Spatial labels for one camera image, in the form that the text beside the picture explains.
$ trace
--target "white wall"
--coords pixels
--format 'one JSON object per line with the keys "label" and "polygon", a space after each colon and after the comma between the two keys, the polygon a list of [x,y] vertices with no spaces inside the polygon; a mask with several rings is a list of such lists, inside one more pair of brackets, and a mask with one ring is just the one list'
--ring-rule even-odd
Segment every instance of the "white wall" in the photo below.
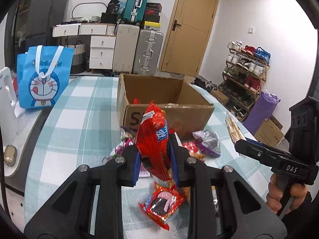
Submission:
{"label": "white wall", "polygon": [[274,116],[283,133],[290,126],[289,107],[304,99],[314,71],[317,32],[296,0],[221,0],[215,31],[199,74],[220,84],[229,41],[261,46],[272,54],[264,89],[281,102]]}

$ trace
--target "purple yoga mat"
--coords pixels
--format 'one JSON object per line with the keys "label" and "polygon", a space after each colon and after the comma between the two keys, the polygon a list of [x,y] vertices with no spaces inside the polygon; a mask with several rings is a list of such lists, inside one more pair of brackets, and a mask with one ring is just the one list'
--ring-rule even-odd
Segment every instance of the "purple yoga mat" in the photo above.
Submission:
{"label": "purple yoga mat", "polygon": [[253,109],[243,123],[244,127],[254,135],[265,119],[272,116],[280,99],[268,91],[261,92],[259,99],[256,101]]}

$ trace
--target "white desk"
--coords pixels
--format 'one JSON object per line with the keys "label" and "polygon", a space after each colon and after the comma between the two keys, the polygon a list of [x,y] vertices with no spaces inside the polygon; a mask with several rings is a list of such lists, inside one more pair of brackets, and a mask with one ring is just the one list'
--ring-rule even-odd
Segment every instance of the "white desk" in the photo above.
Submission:
{"label": "white desk", "polygon": [[53,37],[91,35],[90,69],[112,69],[115,24],[66,24],[53,27]]}

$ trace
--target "doraemon tote bag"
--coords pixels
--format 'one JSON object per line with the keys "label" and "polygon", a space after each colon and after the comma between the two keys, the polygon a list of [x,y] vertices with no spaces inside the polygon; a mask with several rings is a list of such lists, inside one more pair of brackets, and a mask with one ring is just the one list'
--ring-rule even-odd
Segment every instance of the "doraemon tote bag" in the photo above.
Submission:
{"label": "doraemon tote bag", "polygon": [[20,107],[55,105],[69,83],[73,53],[73,48],[63,46],[29,48],[19,83]]}

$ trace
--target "light blue tablecloth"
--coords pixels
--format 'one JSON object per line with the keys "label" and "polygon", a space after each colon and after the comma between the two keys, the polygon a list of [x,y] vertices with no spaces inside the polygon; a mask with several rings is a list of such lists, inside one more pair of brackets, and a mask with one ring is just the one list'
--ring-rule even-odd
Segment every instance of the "light blue tablecloth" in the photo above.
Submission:
{"label": "light blue tablecloth", "polygon": [[[26,222],[79,165],[101,165],[103,157],[119,144],[117,84],[118,78],[115,77],[87,76],[73,80],[62,93],[42,129],[31,159],[25,188]],[[214,103],[215,110],[206,129],[214,130],[221,142],[221,156],[215,159],[206,157],[205,163],[218,168],[231,165],[265,199],[270,168],[238,155],[225,124],[226,108],[207,91],[193,87]],[[254,139],[241,123],[236,122],[246,137]],[[123,187],[124,237],[187,238],[188,204],[182,205],[169,220],[169,231],[141,213],[138,202],[144,202],[153,191],[152,178],[140,178],[134,188]]]}

